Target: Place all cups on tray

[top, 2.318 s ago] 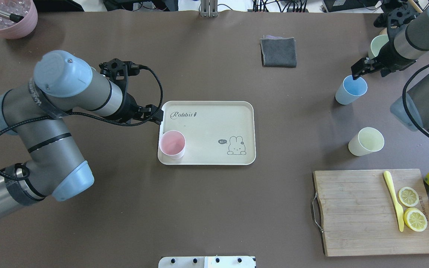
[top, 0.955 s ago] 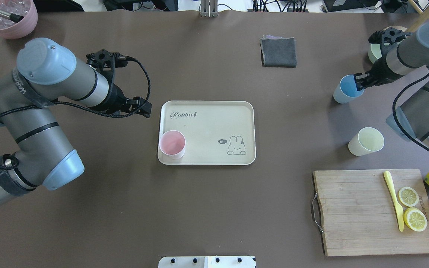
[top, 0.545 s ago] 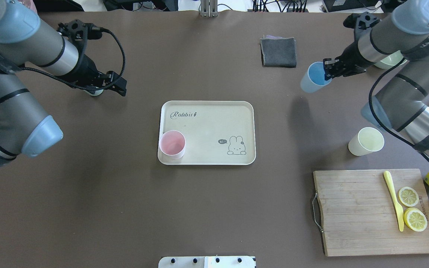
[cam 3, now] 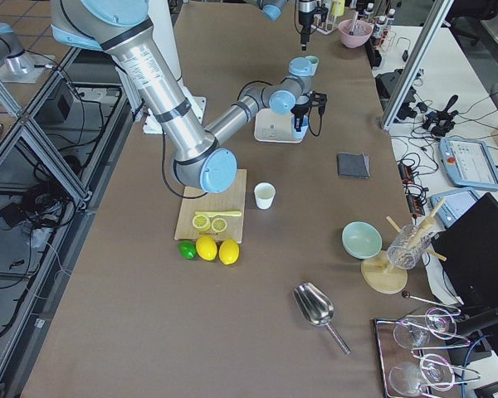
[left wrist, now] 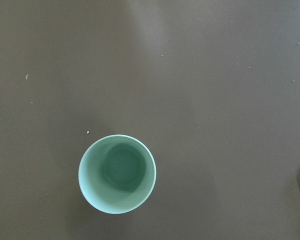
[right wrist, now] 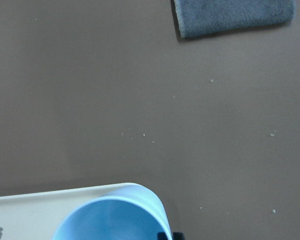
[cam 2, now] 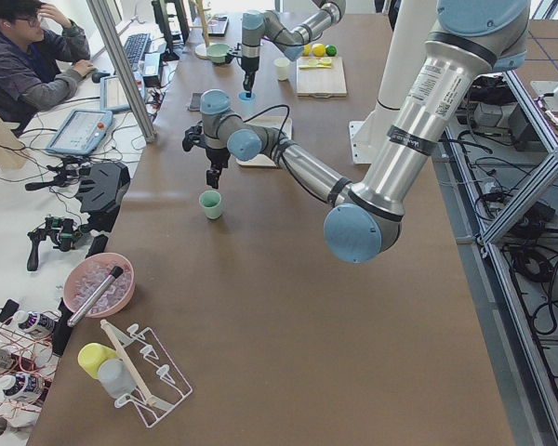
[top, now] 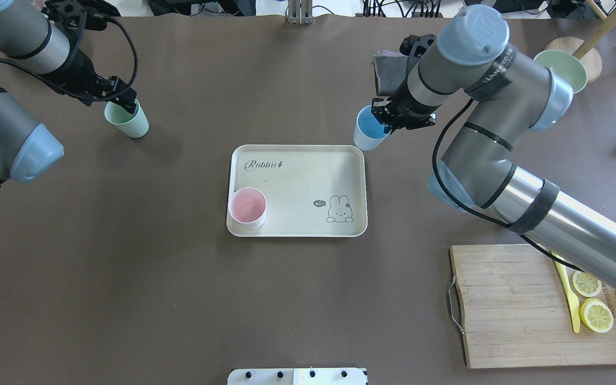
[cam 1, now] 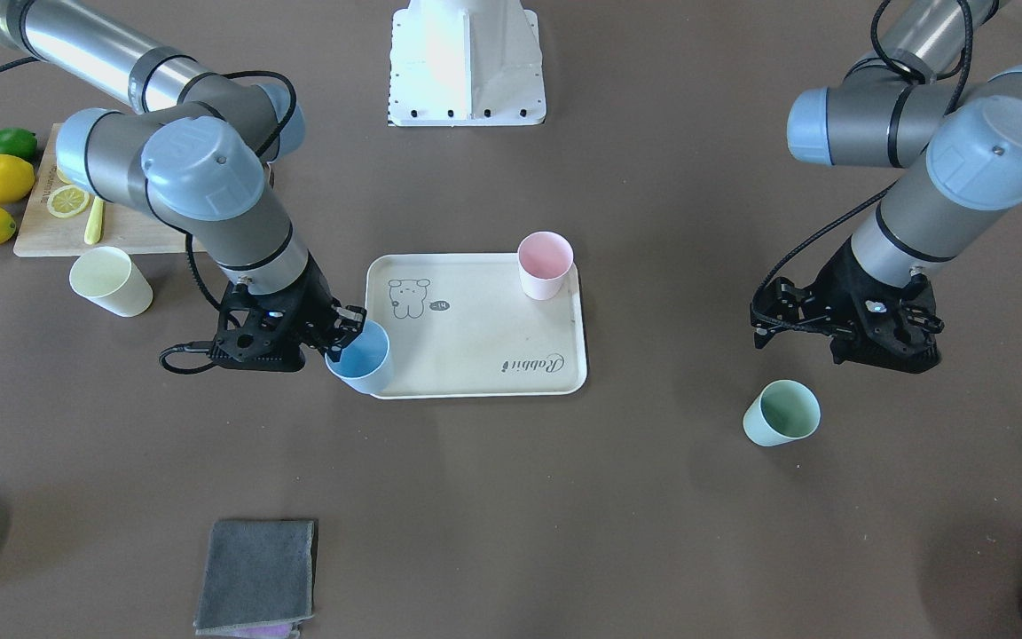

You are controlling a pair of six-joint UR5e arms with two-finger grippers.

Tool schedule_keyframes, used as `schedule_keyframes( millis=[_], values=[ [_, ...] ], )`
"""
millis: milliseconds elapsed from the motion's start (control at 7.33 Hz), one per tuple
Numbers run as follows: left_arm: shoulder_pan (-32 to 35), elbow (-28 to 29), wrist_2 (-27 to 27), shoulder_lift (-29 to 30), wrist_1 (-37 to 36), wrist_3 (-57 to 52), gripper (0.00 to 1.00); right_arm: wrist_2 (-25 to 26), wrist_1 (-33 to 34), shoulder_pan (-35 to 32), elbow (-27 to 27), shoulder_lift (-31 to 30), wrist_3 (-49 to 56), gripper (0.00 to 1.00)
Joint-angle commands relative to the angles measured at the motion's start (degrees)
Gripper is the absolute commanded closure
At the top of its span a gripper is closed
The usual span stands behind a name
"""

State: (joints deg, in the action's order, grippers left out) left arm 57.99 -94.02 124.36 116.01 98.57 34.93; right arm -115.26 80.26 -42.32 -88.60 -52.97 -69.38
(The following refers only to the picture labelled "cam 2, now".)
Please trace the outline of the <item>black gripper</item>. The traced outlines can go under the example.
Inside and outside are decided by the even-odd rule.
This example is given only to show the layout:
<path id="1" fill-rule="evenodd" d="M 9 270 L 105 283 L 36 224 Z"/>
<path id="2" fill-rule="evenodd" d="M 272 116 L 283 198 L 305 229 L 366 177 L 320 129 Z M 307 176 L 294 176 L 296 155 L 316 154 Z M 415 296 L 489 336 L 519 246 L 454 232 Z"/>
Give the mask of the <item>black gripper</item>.
<path id="1" fill-rule="evenodd" d="M 254 92 L 252 91 L 256 73 L 259 70 L 259 57 L 241 57 L 241 68 L 244 71 L 245 77 L 243 81 L 243 89 L 244 89 L 244 97 L 245 98 L 253 98 Z"/>
<path id="2" fill-rule="evenodd" d="M 219 189 L 219 179 L 224 168 L 228 167 L 230 159 L 229 151 L 224 149 L 206 149 L 206 157 L 210 162 L 210 167 L 206 171 L 206 184 L 211 188 Z"/>

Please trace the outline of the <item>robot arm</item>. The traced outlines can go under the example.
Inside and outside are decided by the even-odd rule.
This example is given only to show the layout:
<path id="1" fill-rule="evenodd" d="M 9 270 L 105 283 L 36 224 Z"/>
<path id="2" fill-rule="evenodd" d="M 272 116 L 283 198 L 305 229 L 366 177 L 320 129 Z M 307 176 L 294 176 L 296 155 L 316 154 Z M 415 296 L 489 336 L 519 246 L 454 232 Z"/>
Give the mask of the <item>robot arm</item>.
<path id="1" fill-rule="evenodd" d="M 200 99 L 198 144 L 211 162 L 208 184 L 218 185 L 230 158 L 247 161 L 264 155 L 331 205 L 324 235 L 336 257 L 351 263 L 373 258 L 396 243 L 403 200 L 473 80 L 524 62 L 528 14 L 526 1 L 439 2 L 425 43 L 426 59 L 392 125 L 380 137 L 364 179 L 356 183 L 284 132 L 246 123 L 224 91 L 206 91 Z"/>
<path id="2" fill-rule="evenodd" d="M 288 60 L 295 61 L 302 55 L 305 45 L 339 23 L 346 11 L 345 0 L 313 3 L 318 6 L 318 10 L 292 30 L 281 22 L 276 11 L 251 10 L 243 14 L 240 65 L 245 74 L 243 89 L 248 98 L 252 96 L 259 69 L 260 43 L 264 38 L 274 44 Z"/>

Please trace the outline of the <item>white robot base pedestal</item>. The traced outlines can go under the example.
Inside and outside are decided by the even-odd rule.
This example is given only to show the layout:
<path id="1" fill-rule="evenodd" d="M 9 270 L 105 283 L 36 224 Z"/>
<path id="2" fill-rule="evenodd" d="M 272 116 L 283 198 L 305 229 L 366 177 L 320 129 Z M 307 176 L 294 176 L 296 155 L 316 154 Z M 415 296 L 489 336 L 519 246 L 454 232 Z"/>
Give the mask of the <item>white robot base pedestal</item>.
<path id="1" fill-rule="evenodd" d="M 405 0 L 401 3 L 376 107 L 365 120 L 350 122 L 352 161 L 355 164 L 371 164 L 387 140 L 387 131 L 424 63 L 424 42 L 435 22 L 435 0 Z"/>

